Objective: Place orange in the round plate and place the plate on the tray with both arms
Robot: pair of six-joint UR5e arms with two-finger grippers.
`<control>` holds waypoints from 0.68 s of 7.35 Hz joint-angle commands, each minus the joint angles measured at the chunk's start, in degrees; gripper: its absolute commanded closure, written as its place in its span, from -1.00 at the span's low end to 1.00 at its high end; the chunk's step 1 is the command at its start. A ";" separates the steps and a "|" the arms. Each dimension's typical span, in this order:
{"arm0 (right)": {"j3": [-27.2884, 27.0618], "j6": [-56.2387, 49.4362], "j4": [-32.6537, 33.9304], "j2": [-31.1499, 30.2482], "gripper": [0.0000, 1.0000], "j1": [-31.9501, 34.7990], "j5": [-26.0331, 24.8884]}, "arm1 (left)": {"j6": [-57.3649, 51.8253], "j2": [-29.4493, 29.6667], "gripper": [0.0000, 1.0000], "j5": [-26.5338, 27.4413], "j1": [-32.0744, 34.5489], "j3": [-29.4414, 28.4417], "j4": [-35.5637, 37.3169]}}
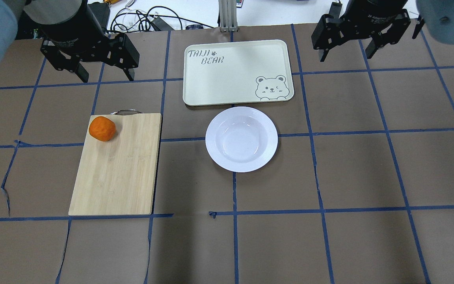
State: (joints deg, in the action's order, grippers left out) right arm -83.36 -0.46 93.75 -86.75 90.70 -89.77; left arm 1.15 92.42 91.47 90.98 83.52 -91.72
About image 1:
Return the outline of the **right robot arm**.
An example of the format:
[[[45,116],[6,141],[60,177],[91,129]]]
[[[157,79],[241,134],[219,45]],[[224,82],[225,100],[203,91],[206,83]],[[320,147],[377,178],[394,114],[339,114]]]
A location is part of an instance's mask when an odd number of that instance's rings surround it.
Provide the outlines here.
[[[371,39],[365,49],[368,59],[386,45],[397,44],[411,24],[405,0],[350,0],[344,14],[342,4],[333,2],[311,36],[312,45],[325,61],[328,52],[350,40]],[[412,35],[424,26],[440,43],[454,45],[454,0],[417,0],[419,15]]]

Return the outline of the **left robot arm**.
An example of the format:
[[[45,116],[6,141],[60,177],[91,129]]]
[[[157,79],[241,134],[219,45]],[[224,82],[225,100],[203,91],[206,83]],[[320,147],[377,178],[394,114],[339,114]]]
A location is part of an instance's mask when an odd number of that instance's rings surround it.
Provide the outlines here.
[[[43,32],[40,52],[55,70],[74,73],[86,83],[89,73],[82,62],[102,62],[134,80],[139,52],[124,33],[109,38],[86,0],[0,0],[0,62],[15,40],[22,13]]]

